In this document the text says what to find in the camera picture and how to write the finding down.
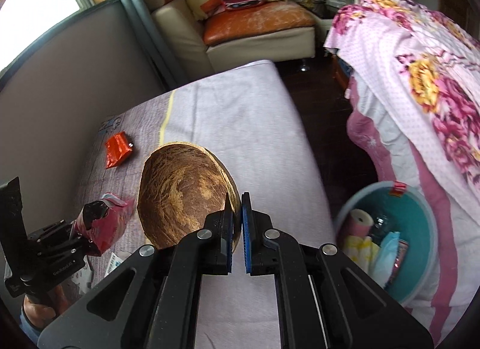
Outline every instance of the yellow stripe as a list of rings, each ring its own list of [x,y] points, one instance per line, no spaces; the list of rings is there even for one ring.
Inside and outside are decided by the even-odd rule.
[[[169,98],[169,106],[166,109],[165,119],[163,120],[162,126],[160,127],[160,139],[158,140],[158,145],[161,146],[165,140],[165,129],[167,128],[167,124],[170,120],[170,114],[172,113],[173,108],[173,95],[175,94],[175,90],[172,91]]]

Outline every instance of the mattress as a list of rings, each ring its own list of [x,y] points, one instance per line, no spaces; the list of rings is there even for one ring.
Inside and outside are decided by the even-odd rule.
[[[131,137],[135,154],[106,170],[104,143],[120,131]],[[159,145],[179,140],[210,150],[229,170],[238,191],[248,191],[253,209],[270,215],[274,227],[314,247],[334,240],[301,120],[269,61],[190,83],[107,120],[82,171],[72,215],[105,192],[136,197],[148,156]],[[145,242],[135,211],[111,251],[132,253]],[[103,278],[111,251],[90,258],[93,284]],[[274,278],[245,274],[242,243],[233,254],[232,274],[202,279],[195,347],[280,347]]]

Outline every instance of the red chip bag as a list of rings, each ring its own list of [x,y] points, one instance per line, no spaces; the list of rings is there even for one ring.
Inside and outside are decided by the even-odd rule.
[[[111,167],[122,164],[122,162],[130,156],[131,152],[133,151],[133,146],[134,145],[128,141],[125,131],[115,134],[109,140],[107,140],[105,143],[105,169],[110,169]]]
[[[85,204],[71,231],[91,239],[100,253],[118,241],[131,217],[134,201],[123,201],[106,193],[100,200]]]

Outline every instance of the sofa leg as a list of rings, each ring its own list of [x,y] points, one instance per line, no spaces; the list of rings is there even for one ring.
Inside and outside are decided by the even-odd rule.
[[[307,62],[307,58],[302,58],[301,65],[300,65],[300,71],[305,72],[305,71],[308,71],[308,70],[310,70],[310,66]]]

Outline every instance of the sleeve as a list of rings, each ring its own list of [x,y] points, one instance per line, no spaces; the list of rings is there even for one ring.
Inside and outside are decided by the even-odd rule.
[[[28,320],[28,318],[25,315],[23,306],[22,306],[22,312],[20,313],[20,328],[28,336],[28,338],[30,338],[30,340],[32,340],[33,343],[36,345],[38,342],[38,337],[40,337],[40,333],[42,332],[42,329],[38,329],[37,327],[32,325],[32,323]]]

